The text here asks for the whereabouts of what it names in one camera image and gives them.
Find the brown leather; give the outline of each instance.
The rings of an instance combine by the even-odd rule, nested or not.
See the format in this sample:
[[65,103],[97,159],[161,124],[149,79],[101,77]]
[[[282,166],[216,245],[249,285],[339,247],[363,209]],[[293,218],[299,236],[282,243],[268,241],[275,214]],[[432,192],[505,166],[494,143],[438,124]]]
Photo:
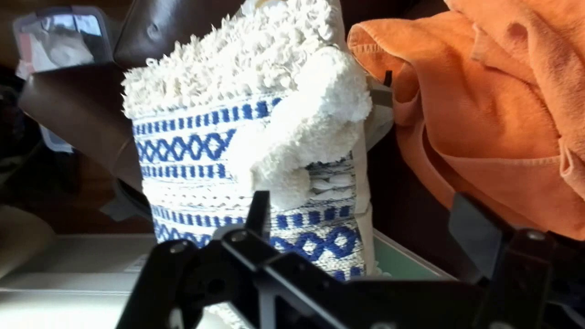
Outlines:
[[161,59],[176,42],[207,35],[222,18],[236,13],[242,0],[136,0],[116,46],[123,68],[145,66]]
[[140,188],[132,123],[119,112],[119,81],[116,66],[39,73],[26,84],[21,108],[112,176]]

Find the orange towel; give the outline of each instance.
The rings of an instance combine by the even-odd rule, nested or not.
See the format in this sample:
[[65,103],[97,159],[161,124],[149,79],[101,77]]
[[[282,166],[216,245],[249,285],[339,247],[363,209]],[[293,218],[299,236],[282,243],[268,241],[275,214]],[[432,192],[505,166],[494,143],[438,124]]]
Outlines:
[[394,75],[405,161],[447,207],[463,192],[512,227],[585,240],[585,2],[448,6],[350,33],[374,79]]

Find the crocheted fabric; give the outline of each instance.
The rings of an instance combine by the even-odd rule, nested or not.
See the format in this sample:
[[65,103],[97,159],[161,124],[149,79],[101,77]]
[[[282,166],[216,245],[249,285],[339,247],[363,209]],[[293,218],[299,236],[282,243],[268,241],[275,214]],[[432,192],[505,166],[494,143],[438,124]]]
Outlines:
[[335,0],[249,0],[220,29],[127,73],[125,113],[160,241],[200,247],[271,190],[271,243],[339,280],[370,273],[366,77]]

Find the folded cloth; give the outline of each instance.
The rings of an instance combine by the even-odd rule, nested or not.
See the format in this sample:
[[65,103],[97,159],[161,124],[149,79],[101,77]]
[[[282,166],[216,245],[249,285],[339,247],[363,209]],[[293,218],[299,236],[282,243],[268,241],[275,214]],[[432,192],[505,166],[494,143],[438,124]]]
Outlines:
[[204,247],[246,221],[255,190],[269,190],[278,251],[339,280],[374,271],[374,103],[339,42],[339,13],[337,0],[247,0],[211,35],[127,73],[125,113],[160,241]]
[[361,66],[392,73],[405,161],[447,207],[463,192],[516,229],[585,240],[585,2],[448,6],[350,31]]

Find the blue and white pattern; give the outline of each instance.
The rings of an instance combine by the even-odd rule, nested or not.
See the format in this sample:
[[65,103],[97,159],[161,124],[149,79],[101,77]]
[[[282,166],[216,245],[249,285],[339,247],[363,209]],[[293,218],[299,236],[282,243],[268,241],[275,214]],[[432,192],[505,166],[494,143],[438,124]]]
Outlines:
[[[268,121],[278,103],[269,99],[134,121],[143,188],[160,241],[185,238],[204,247],[218,227],[246,223],[253,192],[238,190],[225,154],[242,126]],[[352,156],[311,165],[310,176],[321,181],[315,198],[304,207],[271,212],[271,245],[297,252],[341,280],[364,274],[353,172]]]

